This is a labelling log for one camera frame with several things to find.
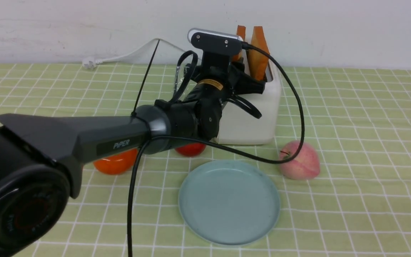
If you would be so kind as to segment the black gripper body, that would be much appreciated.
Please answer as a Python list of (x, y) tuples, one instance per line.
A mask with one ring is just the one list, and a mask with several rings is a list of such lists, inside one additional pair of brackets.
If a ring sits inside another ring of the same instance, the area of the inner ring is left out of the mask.
[(239, 107), (253, 107), (242, 95), (263, 94), (265, 80), (258, 80), (245, 69), (244, 58), (204, 52), (202, 63), (196, 58), (184, 67), (184, 86), (195, 82), (194, 88), (184, 97), (184, 102), (218, 101), (231, 102)]

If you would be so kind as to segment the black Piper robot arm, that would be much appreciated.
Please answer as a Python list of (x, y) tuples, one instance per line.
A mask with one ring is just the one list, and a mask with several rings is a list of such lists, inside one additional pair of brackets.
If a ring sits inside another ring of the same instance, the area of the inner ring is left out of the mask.
[(259, 119), (244, 94), (262, 94), (264, 80), (241, 61), (204, 53), (186, 65), (169, 101), (142, 105), (130, 116), (0, 115), (0, 257), (11, 257), (46, 234), (70, 197), (80, 193), (82, 169), (133, 148), (154, 154), (217, 137), (222, 110), (235, 104)]

